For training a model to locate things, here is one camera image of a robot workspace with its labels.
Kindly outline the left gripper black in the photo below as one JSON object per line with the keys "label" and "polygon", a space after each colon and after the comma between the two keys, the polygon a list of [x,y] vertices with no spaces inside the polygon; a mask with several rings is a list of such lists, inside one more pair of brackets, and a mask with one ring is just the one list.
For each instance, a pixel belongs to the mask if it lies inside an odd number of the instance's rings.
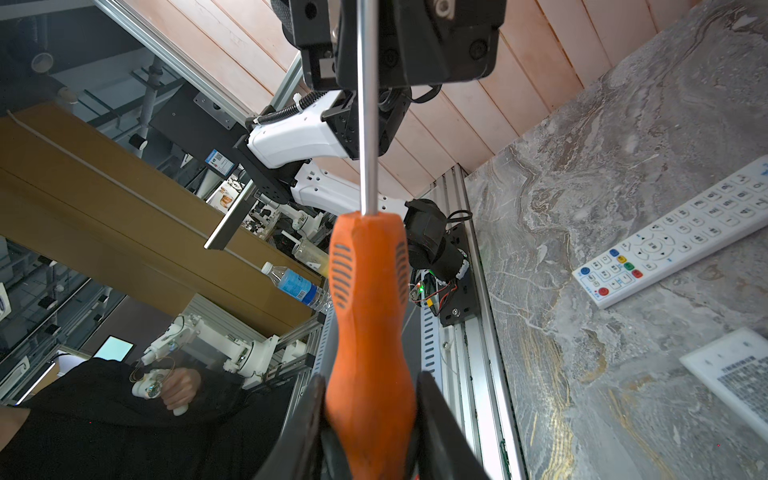
{"label": "left gripper black", "polygon": [[[313,90],[357,87],[357,2],[274,1]],[[380,88],[478,80],[496,64],[503,1],[381,1]]]}

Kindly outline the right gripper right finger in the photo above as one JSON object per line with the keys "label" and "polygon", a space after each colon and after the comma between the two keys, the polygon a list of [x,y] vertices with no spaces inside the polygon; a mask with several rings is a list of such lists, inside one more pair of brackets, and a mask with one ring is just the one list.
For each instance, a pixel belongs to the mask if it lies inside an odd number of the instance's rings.
{"label": "right gripper right finger", "polygon": [[417,377],[420,479],[481,480],[488,475],[470,448],[431,373]]}

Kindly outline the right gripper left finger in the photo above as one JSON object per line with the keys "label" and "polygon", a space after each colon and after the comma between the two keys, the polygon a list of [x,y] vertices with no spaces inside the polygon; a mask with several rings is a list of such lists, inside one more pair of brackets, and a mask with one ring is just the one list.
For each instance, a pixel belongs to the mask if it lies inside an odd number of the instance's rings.
{"label": "right gripper left finger", "polygon": [[315,375],[256,480],[322,478],[321,431],[326,380]]}

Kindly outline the orange handled screwdriver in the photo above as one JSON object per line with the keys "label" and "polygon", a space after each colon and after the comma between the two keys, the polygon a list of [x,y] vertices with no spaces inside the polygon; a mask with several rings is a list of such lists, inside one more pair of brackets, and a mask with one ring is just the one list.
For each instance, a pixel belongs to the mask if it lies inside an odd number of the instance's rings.
{"label": "orange handled screwdriver", "polygon": [[360,134],[359,211],[331,241],[331,293],[339,340],[325,417],[355,479],[403,479],[416,417],[401,329],[408,296],[402,219],[378,207],[379,4],[356,4]]}

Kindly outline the white remote control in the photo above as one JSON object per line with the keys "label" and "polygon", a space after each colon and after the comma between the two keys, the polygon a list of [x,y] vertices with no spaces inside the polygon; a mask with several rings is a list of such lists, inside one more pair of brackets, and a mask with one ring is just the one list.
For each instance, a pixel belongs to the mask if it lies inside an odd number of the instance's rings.
{"label": "white remote control", "polygon": [[572,276],[604,309],[766,226],[763,155],[579,265]]}
{"label": "white remote control", "polygon": [[686,369],[767,441],[767,339],[740,328],[680,358]]}

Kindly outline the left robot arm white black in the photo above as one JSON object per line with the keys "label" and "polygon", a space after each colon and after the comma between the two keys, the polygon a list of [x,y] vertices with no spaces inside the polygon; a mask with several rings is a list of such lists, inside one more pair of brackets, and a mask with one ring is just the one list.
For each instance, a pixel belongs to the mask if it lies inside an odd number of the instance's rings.
{"label": "left robot arm white black", "polygon": [[[357,160],[359,1],[275,1],[288,42],[299,50],[309,94],[249,122],[247,148],[271,170],[317,157]],[[503,1],[378,1],[378,152],[385,154],[413,104],[450,83],[489,76],[505,20]],[[450,283],[469,269],[450,244],[447,219],[434,204],[383,199],[381,210],[404,219],[410,265]]]}

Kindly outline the operator hand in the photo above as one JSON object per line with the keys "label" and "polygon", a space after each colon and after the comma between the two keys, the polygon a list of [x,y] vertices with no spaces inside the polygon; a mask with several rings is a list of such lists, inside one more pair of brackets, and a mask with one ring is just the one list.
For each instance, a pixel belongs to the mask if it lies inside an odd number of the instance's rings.
{"label": "operator hand", "polygon": [[163,381],[160,398],[170,411],[188,406],[200,389],[202,378],[195,369],[175,369]]}

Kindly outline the plastic water bottle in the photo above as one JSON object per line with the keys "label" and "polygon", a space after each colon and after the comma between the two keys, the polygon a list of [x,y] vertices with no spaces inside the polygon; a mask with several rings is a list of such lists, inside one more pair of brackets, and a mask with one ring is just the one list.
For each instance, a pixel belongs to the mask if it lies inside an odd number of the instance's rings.
{"label": "plastic water bottle", "polygon": [[301,304],[325,315],[332,313],[333,303],[330,294],[290,268],[266,262],[261,272],[275,287]]}

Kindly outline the black clothed operator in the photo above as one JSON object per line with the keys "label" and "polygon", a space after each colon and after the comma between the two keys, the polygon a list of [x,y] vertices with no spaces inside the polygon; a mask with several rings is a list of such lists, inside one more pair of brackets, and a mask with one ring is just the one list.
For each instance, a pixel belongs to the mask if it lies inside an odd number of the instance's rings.
{"label": "black clothed operator", "polygon": [[222,414],[174,418],[132,393],[132,367],[87,360],[1,409],[4,479],[232,479],[211,463]]}

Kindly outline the brown wooden desk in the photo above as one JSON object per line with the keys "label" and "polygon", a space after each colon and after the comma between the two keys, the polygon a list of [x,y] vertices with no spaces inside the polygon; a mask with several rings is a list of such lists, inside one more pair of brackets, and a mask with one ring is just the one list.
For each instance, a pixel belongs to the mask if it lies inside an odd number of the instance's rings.
{"label": "brown wooden desk", "polygon": [[205,242],[221,214],[58,105],[1,118],[1,233],[166,314],[201,295],[265,334],[310,310],[262,275],[291,260],[239,230]]}

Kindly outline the aluminium front rail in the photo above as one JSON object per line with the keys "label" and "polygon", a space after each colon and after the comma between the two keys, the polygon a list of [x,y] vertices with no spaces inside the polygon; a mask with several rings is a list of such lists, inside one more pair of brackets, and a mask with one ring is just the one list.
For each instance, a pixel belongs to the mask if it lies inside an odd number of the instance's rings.
{"label": "aluminium front rail", "polygon": [[421,309],[422,367],[433,374],[470,448],[492,479],[528,477],[465,186],[455,165],[425,197],[453,225],[470,269],[439,316]]}

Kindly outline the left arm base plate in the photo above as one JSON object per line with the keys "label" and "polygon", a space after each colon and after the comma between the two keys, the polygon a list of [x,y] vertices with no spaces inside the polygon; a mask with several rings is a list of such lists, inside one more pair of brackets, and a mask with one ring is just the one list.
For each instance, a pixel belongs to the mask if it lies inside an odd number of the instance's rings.
{"label": "left arm base plate", "polygon": [[423,276],[422,302],[442,326],[461,324],[480,313],[469,241],[464,224],[456,224],[443,237],[442,250]]}

